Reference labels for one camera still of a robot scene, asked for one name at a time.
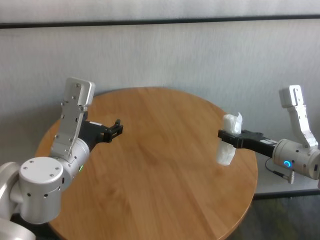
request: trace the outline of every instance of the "white fabric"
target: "white fabric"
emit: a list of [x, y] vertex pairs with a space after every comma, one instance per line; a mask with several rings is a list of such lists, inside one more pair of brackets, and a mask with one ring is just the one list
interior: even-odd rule
[[[223, 129], [229, 134], [240, 134], [242, 128], [242, 116], [226, 114], [223, 116]], [[233, 145], [220, 140], [219, 147], [216, 154], [216, 162], [223, 166], [230, 165], [234, 158], [236, 149]]]
[[1, 0], [0, 23], [320, 14], [319, 0]]

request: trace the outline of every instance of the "white cloth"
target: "white cloth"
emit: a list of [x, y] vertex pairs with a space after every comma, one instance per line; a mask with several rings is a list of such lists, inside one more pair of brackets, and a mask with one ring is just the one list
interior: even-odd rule
[[[223, 128], [229, 134], [240, 134], [242, 127], [242, 116], [239, 113], [238, 116], [227, 114], [223, 116]], [[236, 149], [229, 143], [220, 141], [219, 148], [216, 154], [216, 162], [220, 165], [230, 165], [234, 158]]]

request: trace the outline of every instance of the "robotic arm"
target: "robotic arm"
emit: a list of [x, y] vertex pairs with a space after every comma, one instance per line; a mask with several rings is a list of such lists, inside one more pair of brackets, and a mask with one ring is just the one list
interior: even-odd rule
[[301, 143], [288, 139], [281, 139], [277, 142], [264, 137], [260, 132], [247, 130], [241, 131], [241, 134], [230, 134], [225, 130], [219, 130], [218, 137], [236, 149], [253, 150], [272, 158], [276, 165], [291, 170], [289, 176], [272, 171], [287, 179], [291, 184], [294, 180], [294, 173], [318, 180], [320, 177], [320, 150], [318, 150], [318, 142], [309, 128], [301, 87], [291, 85], [280, 90], [279, 94], [282, 107], [289, 112], [292, 130]]
[[8, 162], [0, 167], [1, 240], [35, 240], [31, 231], [10, 222], [14, 211], [32, 224], [55, 219], [60, 213], [62, 192], [82, 170], [92, 149], [122, 133], [120, 120], [111, 127], [86, 121], [94, 91], [94, 83], [68, 78], [50, 156], [29, 159], [21, 166]]

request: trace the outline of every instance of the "metal bracket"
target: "metal bracket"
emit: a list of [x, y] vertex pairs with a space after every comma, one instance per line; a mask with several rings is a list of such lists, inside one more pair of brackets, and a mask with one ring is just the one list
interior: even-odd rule
[[70, 77], [66, 80], [60, 127], [54, 136], [50, 156], [69, 161], [71, 149], [79, 135], [84, 113], [92, 103], [95, 84]]
[[290, 115], [291, 127], [295, 136], [305, 148], [316, 148], [318, 142], [312, 134], [307, 118], [306, 105], [299, 85], [291, 85], [279, 91], [281, 105]]

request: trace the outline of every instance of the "cylindrical joint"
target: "cylindrical joint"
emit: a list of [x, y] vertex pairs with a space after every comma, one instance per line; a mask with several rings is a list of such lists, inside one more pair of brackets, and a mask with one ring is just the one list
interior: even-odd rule
[[22, 164], [19, 187], [21, 217], [32, 224], [47, 223], [60, 213], [63, 166], [51, 157], [36, 157]]
[[77, 176], [82, 166], [88, 160], [90, 150], [88, 145], [80, 138], [77, 138], [72, 148], [72, 154], [68, 160], [57, 158], [63, 166], [62, 191], [66, 190], [73, 179]]
[[306, 148], [287, 139], [280, 140], [273, 151], [273, 162], [312, 179], [319, 179], [320, 150]]
[[36, 240], [36, 236], [28, 229], [9, 220], [0, 218], [1, 240]]

